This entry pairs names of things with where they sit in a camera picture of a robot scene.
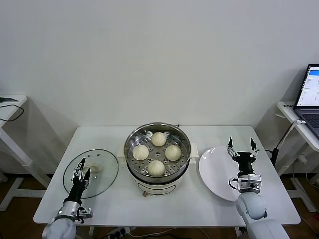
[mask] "wooden floor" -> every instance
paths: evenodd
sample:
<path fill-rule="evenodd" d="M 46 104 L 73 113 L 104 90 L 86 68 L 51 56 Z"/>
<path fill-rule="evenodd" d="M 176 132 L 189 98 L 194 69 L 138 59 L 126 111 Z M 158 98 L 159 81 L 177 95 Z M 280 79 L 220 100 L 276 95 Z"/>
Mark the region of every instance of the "wooden floor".
<path fill-rule="evenodd" d="M 10 177 L 6 183 L 0 183 L 0 201 L 5 197 L 11 184 L 15 178 Z M 299 177 L 302 185 L 311 197 L 313 203 L 319 208 L 319 189 L 312 187 L 305 179 Z M 282 178 L 284 186 L 287 190 L 293 189 L 289 178 Z M 21 187 L 23 189 L 43 189 L 43 187 L 31 177 L 25 178 Z M 14 198 L 5 212 L 0 212 L 0 233 L 3 239 L 40 239 L 44 225 L 38 225 L 33 222 L 33 215 L 37 209 L 41 199 L 37 198 Z M 319 233 L 319 221 L 314 218 L 317 213 L 309 213 L 302 203 L 301 199 L 293 199 L 299 214 Z M 107 235 L 113 228 L 95 228 L 94 238 L 100 239 Z M 79 231 L 88 233 L 88 227 L 80 227 Z M 154 232 L 162 232 L 167 229 L 164 228 L 137 228 L 132 231 L 135 236 L 145 235 Z M 205 232 L 211 239 L 234 239 L 236 238 L 235 230 L 233 228 L 204 228 Z M 315 239 L 317 238 L 312 229 L 304 222 L 301 221 L 296 226 L 285 226 L 289 237 L 291 239 Z M 189 239 L 206 239 L 202 231 L 196 228 L 182 228 L 175 229 L 169 233 L 179 238 Z M 171 239 L 171 236 L 164 236 L 161 239 Z"/>

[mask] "stainless steel pot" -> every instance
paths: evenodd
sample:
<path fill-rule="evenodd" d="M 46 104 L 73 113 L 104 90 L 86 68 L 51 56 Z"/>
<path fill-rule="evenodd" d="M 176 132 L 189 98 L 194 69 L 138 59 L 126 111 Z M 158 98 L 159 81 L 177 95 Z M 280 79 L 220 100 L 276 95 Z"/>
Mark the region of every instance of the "stainless steel pot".
<path fill-rule="evenodd" d="M 161 147 L 152 144 L 152 135 L 156 132 L 166 134 L 166 144 Z M 149 156 L 143 161 L 133 157 L 133 149 L 138 145 L 144 145 L 149 150 Z M 165 157 L 168 146 L 177 145 L 182 155 L 177 161 L 169 161 Z M 151 185 L 163 185 L 180 178 L 188 168 L 190 157 L 190 141 L 187 135 L 178 127 L 168 123 L 149 123 L 135 129 L 126 139 L 124 156 L 129 171 L 134 177 Z M 161 177 L 153 177 L 148 174 L 148 164 L 153 160 L 159 160 L 165 165 L 165 173 Z"/>

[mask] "laptop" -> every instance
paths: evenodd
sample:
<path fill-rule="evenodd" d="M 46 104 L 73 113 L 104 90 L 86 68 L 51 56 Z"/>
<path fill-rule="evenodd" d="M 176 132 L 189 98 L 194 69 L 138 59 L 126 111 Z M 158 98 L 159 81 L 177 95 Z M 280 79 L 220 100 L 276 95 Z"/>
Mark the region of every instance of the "laptop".
<path fill-rule="evenodd" d="M 308 65 L 294 111 L 319 137 L 319 64 Z"/>

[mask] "black cable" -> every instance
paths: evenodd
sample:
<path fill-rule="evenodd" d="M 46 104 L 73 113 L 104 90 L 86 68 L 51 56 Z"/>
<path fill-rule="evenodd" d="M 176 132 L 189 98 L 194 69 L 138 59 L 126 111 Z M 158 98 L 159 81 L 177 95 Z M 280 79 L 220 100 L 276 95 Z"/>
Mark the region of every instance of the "black cable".
<path fill-rule="evenodd" d="M 104 238 L 107 238 L 108 236 L 110 236 L 110 235 L 114 235 L 114 234 L 107 234 L 106 236 L 104 236 L 104 237 L 101 237 L 100 239 L 104 239 Z"/>
<path fill-rule="evenodd" d="M 0 106 L 0 108 L 4 108 L 4 107 L 9 107 L 9 106 L 15 106 L 15 107 L 18 107 L 19 109 L 22 110 L 21 114 L 19 114 L 17 117 L 15 117 L 14 119 L 9 119 L 9 120 L 6 120 L 6 119 L 1 119 L 2 121 L 6 121 L 6 122 L 11 122 L 11 121 L 15 121 L 16 119 L 18 119 L 24 112 L 24 109 L 21 108 L 20 106 L 17 106 L 17 105 L 13 105 L 13 104 L 10 104 L 10 105 L 6 105 L 6 106 Z"/>
<path fill-rule="evenodd" d="M 76 217 L 77 217 L 78 221 L 81 221 L 80 224 L 83 224 L 84 220 L 83 220 L 83 218 L 80 217 L 80 210 L 83 210 L 83 208 L 82 207 L 78 208 L 78 211 L 76 212 Z"/>
<path fill-rule="evenodd" d="M 120 232 L 115 232 L 115 237 L 117 238 L 117 239 L 120 239 L 120 237 L 121 237 L 121 233 Z"/>
<path fill-rule="evenodd" d="M 146 239 L 146 238 L 161 238 L 161 237 L 164 237 L 164 236 L 171 236 L 171 237 L 176 238 L 176 239 L 191 239 L 191 238 L 179 238 L 179 237 L 174 236 L 173 234 L 170 234 L 170 233 L 163 234 L 163 235 L 160 235 L 160 236 L 149 235 L 149 236 L 144 237 L 144 239 Z"/>
<path fill-rule="evenodd" d="M 231 185 L 230 180 L 228 180 L 228 185 L 229 185 L 232 189 L 237 190 L 237 188 L 235 188 L 233 185 Z"/>
<path fill-rule="evenodd" d="M 122 234 L 122 236 L 124 237 L 124 239 L 126 239 L 126 236 L 125 236 L 125 233 L 126 233 L 126 230 L 124 228 L 122 228 L 120 230 L 120 233 Z"/>

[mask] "steamed bun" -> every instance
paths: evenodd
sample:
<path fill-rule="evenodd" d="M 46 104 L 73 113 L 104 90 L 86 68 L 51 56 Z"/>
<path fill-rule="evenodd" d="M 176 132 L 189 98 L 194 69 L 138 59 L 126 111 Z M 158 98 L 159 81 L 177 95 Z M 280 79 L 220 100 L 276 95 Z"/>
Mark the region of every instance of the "steamed bun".
<path fill-rule="evenodd" d="M 144 145 L 139 145 L 139 146 L 136 146 L 134 149 L 133 149 L 133 157 L 136 159 L 136 160 L 144 160 L 146 159 L 147 157 L 149 156 L 149 150 L 146 146 Z"/>
<path fill-rule="evenodd" d="M 171 145 L 165 150 L 165 157 L 170 161 L 177 161 L 181 157 L 181 150 L 176 145 Z"/>
<path fill-rule="evenodd" d="M 159 160 L 153 160 L 148 165 L 148 173 L 150 176 L 159 177 L 163 176 L 165 172 L 164 164 Z"/>
<path fill-rule="evenodd" d="M 157 147 L 163 146 L 166 143 L 166 135 L 162 132 L 154 133 L 152 136 L 152 144 Z"/>

